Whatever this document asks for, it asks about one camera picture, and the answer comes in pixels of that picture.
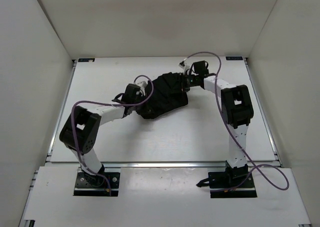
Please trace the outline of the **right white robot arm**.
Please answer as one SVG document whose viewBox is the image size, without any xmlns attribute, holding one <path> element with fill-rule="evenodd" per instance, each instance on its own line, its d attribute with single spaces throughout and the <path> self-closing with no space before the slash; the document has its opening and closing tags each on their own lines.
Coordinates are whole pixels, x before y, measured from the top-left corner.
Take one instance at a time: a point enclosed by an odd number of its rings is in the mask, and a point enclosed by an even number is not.
<svg viewBox="0 0 320 227">
<path fill-rule="evenodd" d="M 180 62 L 183 88 L 188 91 L 191 87 L 200 86 L 215 94 L 219 113 L 229 132 L 229 158 L 224 182 L 229 187 L 236 187 L 242 182 L 242 176 L 248 173 L 245 150 L 248 127 L 254 116 L 253 105 L 245 84 L 235 85 L 217 78 L 216 73 L 209 73 L 208 66 L 204 60 L 191 66 L 185 61 Z"/>
</svg>

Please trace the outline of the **black pleated skirt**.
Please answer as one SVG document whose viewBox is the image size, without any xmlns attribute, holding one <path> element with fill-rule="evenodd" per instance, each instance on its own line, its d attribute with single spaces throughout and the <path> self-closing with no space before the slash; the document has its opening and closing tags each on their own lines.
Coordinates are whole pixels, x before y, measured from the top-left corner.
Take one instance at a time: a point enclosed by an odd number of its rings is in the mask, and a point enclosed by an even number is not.
<svg viewBox="0 0 320 227">
<path fill-rule="evenodd" d="M 136 112 L 143 119 L 156 119 L 170 111 L 188 105 L 188 95 L 184 91 L 182 73 L 165 73 L 153 81 L 148 81 L 145 94 L 151 97 L 140 105 Z"/>
</svg>

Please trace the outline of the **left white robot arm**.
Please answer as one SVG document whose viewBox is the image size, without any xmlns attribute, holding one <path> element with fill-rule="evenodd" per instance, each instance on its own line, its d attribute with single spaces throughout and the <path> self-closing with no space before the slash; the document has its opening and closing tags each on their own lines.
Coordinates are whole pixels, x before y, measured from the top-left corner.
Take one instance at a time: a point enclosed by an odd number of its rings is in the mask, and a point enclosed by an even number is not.
<svg viewBox="0 0 320 227">
<path fill-rule="evenodd" d="M 76 156 L 93 186 L 101 185 L 105 179 L 103 164 L 94 150 L 100 126 L 127 117 L 147 102 L 153 92 L 152 82 L 130 83 L 120 100 L 114 99 L 110 103 L 81 100 L 72 107 L 59 140 Z"/>
</svg>

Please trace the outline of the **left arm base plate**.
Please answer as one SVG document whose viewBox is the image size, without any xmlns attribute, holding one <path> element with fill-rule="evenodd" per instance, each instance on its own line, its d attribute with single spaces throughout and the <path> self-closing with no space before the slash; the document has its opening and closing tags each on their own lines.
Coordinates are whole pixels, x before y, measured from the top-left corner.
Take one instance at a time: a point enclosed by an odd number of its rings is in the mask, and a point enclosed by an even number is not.
<svg viewBox="0 0 320 227">
<path fill-rule="evenodd" d="M 105 172 L 110 189 L 103 177 L 79 171 L 76 176 L 73 195 L 79 197 L 117 197 L 119 194 L 120 172 Z"/>
</svg>

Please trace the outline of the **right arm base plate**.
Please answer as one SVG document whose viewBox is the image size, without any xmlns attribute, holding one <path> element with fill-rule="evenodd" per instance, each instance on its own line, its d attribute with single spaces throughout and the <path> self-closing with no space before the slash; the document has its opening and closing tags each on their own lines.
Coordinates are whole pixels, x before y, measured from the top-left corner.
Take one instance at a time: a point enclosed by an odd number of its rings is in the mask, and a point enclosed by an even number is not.
<svg viewBox="0 0 320 227">
<path fill-rule="evenodd" d="M 243 176 L 231 176 L 231 171 L 209 171 L 208 177 L 200 180 L 198 188 L 209 187 L 211 199 L 257 198 L 258 194 L 251 172 Z"/>
</svg>

